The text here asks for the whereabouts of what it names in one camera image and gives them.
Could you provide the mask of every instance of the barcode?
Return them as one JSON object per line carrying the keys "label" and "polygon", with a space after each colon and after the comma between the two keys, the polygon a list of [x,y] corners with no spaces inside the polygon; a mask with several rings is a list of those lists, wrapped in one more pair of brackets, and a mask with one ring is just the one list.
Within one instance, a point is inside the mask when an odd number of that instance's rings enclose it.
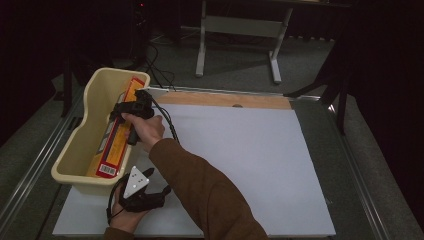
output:
{"label": "barcode", "polygon": [[104,164],[100,165],[99,171],[102,173],[106,173],[112,176],[115,176],[116,170],[114,168],[111,168],[109,166],[106,166]]}

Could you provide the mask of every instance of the storage bin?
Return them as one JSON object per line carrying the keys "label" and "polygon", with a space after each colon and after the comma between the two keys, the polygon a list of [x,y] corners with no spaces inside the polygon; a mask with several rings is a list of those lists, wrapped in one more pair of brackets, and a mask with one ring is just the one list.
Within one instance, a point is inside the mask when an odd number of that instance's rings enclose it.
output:
{"label": "storage bin", "polygon": [[109,114],[133,77],[144,82],[145,88],[149,86],[150,77],[143,72],[101,68],[93,74],[84,91],[84,118],[52,167],[51,175],[57,182],[111,188],[125,174],[132,149],[129,145],[116,177],[86,176],[108,125]]}

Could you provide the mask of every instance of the person's left hand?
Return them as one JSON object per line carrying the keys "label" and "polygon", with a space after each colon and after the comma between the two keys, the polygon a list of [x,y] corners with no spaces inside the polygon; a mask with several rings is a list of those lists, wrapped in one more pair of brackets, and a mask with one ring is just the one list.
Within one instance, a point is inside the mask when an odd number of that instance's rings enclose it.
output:
{"label": "person's left hand", "polygon": [[134,234],[141,219],[149,211],[134,213],[123,210],[123,207],[119,204],[118,201],[119,193],[123,190],[122,187],[123,185],[121,183],[115,191],[115,202],[112,206],[112,216],[114,217],[110,221],[110,227]]}

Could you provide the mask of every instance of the white triangular marker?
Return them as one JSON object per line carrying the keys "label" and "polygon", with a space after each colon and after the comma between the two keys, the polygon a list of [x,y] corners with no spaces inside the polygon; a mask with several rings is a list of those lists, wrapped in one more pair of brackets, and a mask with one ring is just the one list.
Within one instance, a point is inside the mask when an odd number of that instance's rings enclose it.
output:
{"label": "white triangular marker", "polygon": [[130,176],[128,178],[127,187],[125,188],[124,198],[131,197],[138,190],[149,184],[149,179],[143,175],[135,166],[131,169]]}

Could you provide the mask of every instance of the person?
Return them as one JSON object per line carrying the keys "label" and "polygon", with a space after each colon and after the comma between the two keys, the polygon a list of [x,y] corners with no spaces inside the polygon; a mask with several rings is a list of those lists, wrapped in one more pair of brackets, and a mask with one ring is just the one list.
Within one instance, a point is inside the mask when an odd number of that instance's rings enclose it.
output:
{"label": "person", "polygon": [[[144,120],[123,113],[122,117],[134,125],[144,151],[149,153],[150,160],[203,231],[205,239],[268,239],[245,198],[227,176],[205,159],[186,151],[174,139],[163,138],[162,116]],[[122,206],[115,201],[112,213],[121,210]],[[122,211],[111,219],[104,239],[133,239],[137,225],[146,214]]]}

